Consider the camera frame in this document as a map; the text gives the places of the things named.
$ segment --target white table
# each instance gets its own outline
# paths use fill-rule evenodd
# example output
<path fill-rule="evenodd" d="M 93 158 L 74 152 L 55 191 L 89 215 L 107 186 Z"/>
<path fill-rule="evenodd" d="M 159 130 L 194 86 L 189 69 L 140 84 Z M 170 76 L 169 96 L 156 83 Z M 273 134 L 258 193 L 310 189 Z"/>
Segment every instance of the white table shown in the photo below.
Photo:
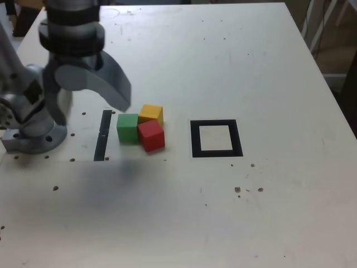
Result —
<path fill-rule="evenodd" d="M 46 63 L 44 17 L 24 64 Z M 166 150 L 119 145 L 116 113 L 110 160 L 94 162 L 111 108 L 75 93 L 74 137 L 18 160 L 2 149 L 1 267 L 357 266 L 356 139 L 284 4 L 107 7 L 102 24 L 128 112 L 163 105 Z M 236 119 L 244 157 L 193 159 L 191 119 Z"/>

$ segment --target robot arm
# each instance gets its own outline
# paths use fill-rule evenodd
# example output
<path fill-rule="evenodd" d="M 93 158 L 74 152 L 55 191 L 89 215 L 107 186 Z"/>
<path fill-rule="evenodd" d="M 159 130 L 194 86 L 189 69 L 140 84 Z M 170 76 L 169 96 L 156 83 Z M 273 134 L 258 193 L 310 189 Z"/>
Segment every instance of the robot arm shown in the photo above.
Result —
<path fill-rule="evenodd" d="M 104 29 L 97 0 L 47 0 L 40 43 L 50 52 L 45 68 L 23 66 L 0 26 L 0 124 L 7 151 L 30 154 L 58 146 L 66 136 L 61 88 L 90 89 L 126 111 L 131 85 L 115 60 L 103 51 Z"/>

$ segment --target wooden block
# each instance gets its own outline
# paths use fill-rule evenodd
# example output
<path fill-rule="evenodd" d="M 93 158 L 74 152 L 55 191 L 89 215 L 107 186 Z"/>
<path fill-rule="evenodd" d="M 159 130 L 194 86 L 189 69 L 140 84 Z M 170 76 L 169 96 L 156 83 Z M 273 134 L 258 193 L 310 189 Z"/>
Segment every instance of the wooden block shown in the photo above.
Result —
<path fill-rule="evenodd" d="M 163 125 L 163 109 L 161 106 L 144 104 L 139 114 L 139 124 L 151 120 L 157 120 L 160 126 Z"/>
<path fill-rule="evenodd" d="M 120 142 L 136 143 L 138 137 L 138 117 L 136 114 L 120 114 L 118 116 L 117 131 Z"/>
<path fill-rule="evenodd" d="M 145 151 L 151 152 L 165 147 L 165 134 L 157 120 L 151 120 L 138 126 L 140 142 Z"/>

